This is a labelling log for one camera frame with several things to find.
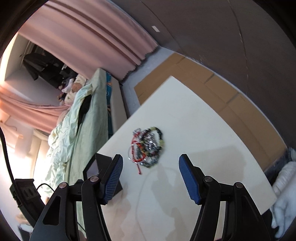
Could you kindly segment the black jewelry box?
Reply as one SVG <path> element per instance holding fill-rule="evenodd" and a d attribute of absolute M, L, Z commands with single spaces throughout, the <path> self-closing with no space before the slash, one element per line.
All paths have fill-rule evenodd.
<path fill-rule="evenodd" d="M 110 165 L 112 159 L 113 158 L 109 156 L 95 153 L 83 170 L 84 180 L 87 180 L 92 176 L 98 176 L 100 180 L 100 191 L 101 191 L 101 180 L 103 178 L 104 173 L 106 172 L 106 169 Z"/>

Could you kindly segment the white table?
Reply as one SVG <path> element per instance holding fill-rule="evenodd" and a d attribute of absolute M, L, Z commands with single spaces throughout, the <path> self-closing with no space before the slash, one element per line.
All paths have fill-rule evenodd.
<path fill-rule="evenodd" d="M 159 162 L 138 169 L 128 156 L 137 128 L 157 127 L 164 149 Z M 123 192 L 102 208 L 112 240 L 189 240 L 200 206 L 185 183 L 192 180 L 186 154 L 213 180 L 241 182 L 260 213 L 276 195 L 250 150 L 229 125 L 192 90 L 168 78 L 99 150 L 123 157 Z"/>

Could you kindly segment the green bed sheet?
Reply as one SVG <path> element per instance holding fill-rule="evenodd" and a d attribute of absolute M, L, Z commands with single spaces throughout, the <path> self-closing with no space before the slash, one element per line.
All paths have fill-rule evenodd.
<path fill-rule="evenodd" d="M 97 69 L 88 86 L 93 87 L 90 106 L 79 126 L 65 181 L 73 185 L 83 179 L 83 170 L 95 153 L 108 140 L 106 71 Z"/>

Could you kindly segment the light green duvet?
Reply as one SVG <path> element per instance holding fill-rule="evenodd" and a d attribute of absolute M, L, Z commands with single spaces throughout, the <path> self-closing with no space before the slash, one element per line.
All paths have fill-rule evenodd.
<path fill-rule="evenodd" d="M 49 150 L 46 154 L 49 169 L 44 182 L 54 189 L 65 180 L 66 166 L 70 161 L 78 132 L 79 110 L 86 97 L 92 97 L 93 90 L 92 84 L 88 84 L 77 92 L 64 119 L 57 124 L 49 135 Z"/>

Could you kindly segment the black garment on bed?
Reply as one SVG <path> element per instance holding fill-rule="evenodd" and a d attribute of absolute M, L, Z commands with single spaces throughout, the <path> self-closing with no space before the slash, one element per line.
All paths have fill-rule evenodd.
<path fill-rule="evenodd" d="M 86 96 L 79 108 L 77 130 L 79 130 L 79 127 L 81 126 L 81 123 L 83 122 L 84 117 L 89 110 L 91 99 L 92 99 L 92 95 Z"/>

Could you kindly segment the flattened brown cardboard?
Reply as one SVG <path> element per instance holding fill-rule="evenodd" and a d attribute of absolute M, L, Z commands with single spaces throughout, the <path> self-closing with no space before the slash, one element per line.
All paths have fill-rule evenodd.
<path fill-rule="evenodd" d="M 281 136 L 261 111 L 242 93 L 206 67 L 174 53 L 135 86 L 140 103 L 170 76 L 191 89 L 234 130 L 262 170 L 287 149 Z"/>

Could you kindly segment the pink side curtain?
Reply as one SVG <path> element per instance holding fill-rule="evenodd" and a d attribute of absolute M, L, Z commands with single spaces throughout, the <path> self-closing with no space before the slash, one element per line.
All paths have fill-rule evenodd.
<path fill-rule="evenodd" d="M 33 128 L 50 133 L 62 112 L 70 107 L 31 103 L 1 87 L 1 110 Z"/>

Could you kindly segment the white fluffy cloth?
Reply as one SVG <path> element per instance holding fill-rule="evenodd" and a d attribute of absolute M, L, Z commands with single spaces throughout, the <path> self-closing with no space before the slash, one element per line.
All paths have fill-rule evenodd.
<path fill-rule="evenodd" d="M 295 150 L 290 151 L 291 161 L 283 166 L 273 191 L 277 200 L 270 208 L 272 214 L 272 228 L 278 228 L 275 238 L 281 238 L 295 219 Z"/>

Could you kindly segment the white sock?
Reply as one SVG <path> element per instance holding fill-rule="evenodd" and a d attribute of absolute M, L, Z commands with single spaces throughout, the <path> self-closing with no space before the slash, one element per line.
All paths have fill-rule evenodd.
<path fill-rule="evenodd" d="M 63 93 L 68 93 L 74 83 L 74 78 L 68 78 L 62 82 L 62 84 L 58 87 Z"/>

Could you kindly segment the patterned pillow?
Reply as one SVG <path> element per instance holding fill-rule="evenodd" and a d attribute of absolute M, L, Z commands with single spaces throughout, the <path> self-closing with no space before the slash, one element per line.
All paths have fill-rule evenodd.
<path fill-rule="evenodd" d="M 80 74 L 78 74 L 74 78 L 74 83 L 71 90 L 68 93 L 64 93 L 64 104 L 65 105 L 72 105 L 75 99 L 77 92 L 85 85 L 86 78 Z"/>

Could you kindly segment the black hanging clothes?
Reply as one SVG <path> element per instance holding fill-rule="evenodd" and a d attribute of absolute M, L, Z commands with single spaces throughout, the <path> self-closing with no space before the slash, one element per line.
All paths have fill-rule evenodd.
<path fill-rule="evenodd" d="M 46 55 L 39 53 L 26 54 L 23 58 L 23 66 L 25 66 L 33 80 L 41 77 L 55 88 L 58 88 L 64 80 L 78 75 L 69 67 L 63 69 L 64 63 L 48 52 L 46 52 Z"/>

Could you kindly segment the white bed frame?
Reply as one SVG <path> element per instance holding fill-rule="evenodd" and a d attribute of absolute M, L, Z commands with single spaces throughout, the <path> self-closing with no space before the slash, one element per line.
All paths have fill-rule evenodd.
<path fill-rule="evenodd" d="M 115 133 L 127 120 L 127 115 L 125 111 L 125 105 L 123 102 L 119 82 L 112 77 L 111 78 L 111 98 L 110 98 L 110 107 L 111 107 L 111 121 L 113 133 Z"/>

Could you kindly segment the dark wood wall panel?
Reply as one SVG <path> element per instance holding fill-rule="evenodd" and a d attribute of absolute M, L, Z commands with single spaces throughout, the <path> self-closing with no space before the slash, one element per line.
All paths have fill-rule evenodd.
<path fill-rule="evenodd" d="M 116 4 L 160 46 L 231 82 L 261 109 L 285 143 L 295 147 L 295 46 L 255 1 Z"/>

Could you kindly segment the white wall outlet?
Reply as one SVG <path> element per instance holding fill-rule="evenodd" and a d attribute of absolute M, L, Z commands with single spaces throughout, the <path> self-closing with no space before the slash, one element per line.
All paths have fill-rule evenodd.
<path fill-rule="evenodd" d="M 155 32 L 159 33 L 159 29 L 156 26 L 152 26 L 152 28 L 154 29 Z"/>

